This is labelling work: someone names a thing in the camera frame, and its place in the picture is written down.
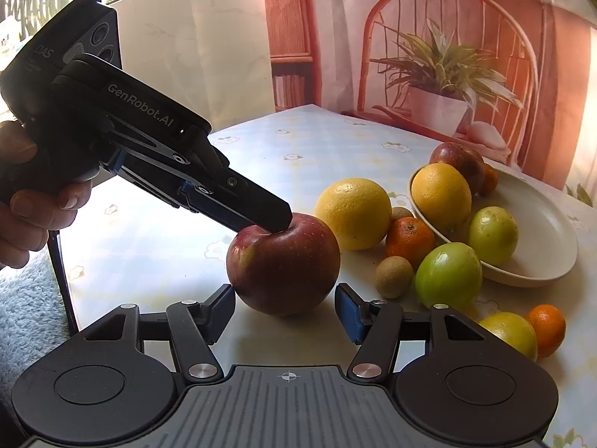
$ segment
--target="finger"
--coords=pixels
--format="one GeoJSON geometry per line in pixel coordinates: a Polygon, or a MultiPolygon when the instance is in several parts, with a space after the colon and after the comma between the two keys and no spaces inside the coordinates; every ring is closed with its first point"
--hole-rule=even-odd
{"type": "Polygon", "coordinates": [[[20,269],[29,262],[29,251],[23,251],[0,239],[0,263],[8,267],[20,269]]]}
{"type": "Polygon", "coordinates": [[[91,196],[91,180],[85,183],[72,183],[58,194],[58,207],[63,210],[76,210],[83,207],[91,196]]]}
{"type": "Polygon", "coordinates": [[[21,164],[37,153],[37,145],[27,136],[17,121],[0,123],[0,159],[21,164]]]}
{"type": "Polygon", "coordinates": [[[76,217],[76,210],[62,210],[55,197],[37,190],[19,190],[10,199],[10,210],[25,222],[49,230],[68,227],[76,217]]]}
{"type": "Polygon", "coordinates": [[[0,238],[18,249],[40,251],[48,241],[48,231],[15,217],[8,205],[0,202],[0,238]]]}

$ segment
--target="orange chair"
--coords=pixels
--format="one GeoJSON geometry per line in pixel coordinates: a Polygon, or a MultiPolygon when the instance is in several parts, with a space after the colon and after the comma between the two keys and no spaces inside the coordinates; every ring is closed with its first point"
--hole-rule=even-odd
{"type": "Polygon", "coordinates": [[[493,0],[380,0],[365,23],[357,107],[345,114],[441,141],[467,143],[487,158],[514,165],[530,108],[535,106],[537,82],[537,59],[527,36],[514,18],[493,0]],[[446,35],[454,32],[454,43],[488,50],[496,57],[494,68],[506,77],[504,85],[518,96],[522,108],[498,100],[496,112],[491,106],[480,104],[472,120],[493,125],[505,147],[494,149],[473,143],[460,128],[453,136],[447,136],[414,123],[403,106],[408,91],[398,93],[396,86],[388,89],[390,73],[384,72],[383,64],[371,62],[374,58],[403,54],[398,47],[398,32],[426,39],[428,17],[437,22],[446,35]]]}

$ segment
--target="flower pot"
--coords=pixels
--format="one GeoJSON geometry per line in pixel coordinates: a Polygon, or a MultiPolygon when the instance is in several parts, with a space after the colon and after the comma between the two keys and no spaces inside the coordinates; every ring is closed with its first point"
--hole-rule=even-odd
{"type": "Polygon", "coordinates": [[[408,89],[407,104],[414,123],[447,136],[454,136],[468,109],[466,101],[417,88],[408,89]]]}

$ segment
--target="red apple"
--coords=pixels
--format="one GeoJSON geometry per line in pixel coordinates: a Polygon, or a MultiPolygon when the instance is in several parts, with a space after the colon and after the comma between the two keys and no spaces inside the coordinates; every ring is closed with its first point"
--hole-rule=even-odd
{"type": "Polygon", "coordinates": [[[270,234],[257,225],[241,230],[226,255],[237,295],[268,315],[317,307],[340,272],[340,248],[331,229],[311,215],[293,213],[290,227],[270,234]]]}
{"type": "Polygon", "coordinates": [[[442,143],[429,158],[429,163],[445,163],[452,165],[465,178],[471,194],[481,189],[485,180],[485,165],[479,152],[458,143],[442,143]]]}

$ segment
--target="tablecloth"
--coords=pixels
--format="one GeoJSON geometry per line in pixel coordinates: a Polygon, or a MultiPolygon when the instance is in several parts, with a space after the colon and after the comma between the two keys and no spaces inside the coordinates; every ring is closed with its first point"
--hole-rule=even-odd
{"type": "MultiPolygon", "coordinates": [[[[406,131],[305,106],[214,133],[211,142],[231,168],[312,213],[332,182],[365,177],[384,187],[393,206],[409,207],[411,174],[426,164],[438,142],[406,131]]],[[[560,393],[545,442],[554,448],[597,446],[597,214],[559,190],[516,171],[568,216],[579,243],[577,264],[548,286],[517,289],[484,281],[474,316],[496,311],[526,314],[541,303],[566,316],[562,347],[541,360],[560,393]]],[[[123,303],[142,312],[163,311],[183,299],[205,300],[227,283],[225,257],[234,233],[200,214],[174,209],[114,178],[97,186],[75,224],[64,230],[62,248],[80,327],[123,303]]],[[[383,244],[343,251],[339,282],[365,300],[377,298],[371,278],[384,257],[383,244]]],[[[332,295],[312,313],[273,318],[237,301],[237,311],[213,351],[227,371],[232,364],[339,364],[346,369],[356,347],[334,314],[332,295]]],[[[420,309],[413,292],[405,310],[420,309]]],[[[147,352],[169,364],[168,347],[147,352]]],[[[422,354],[420,343],[401,346],[396,369],[422,354]]]]}

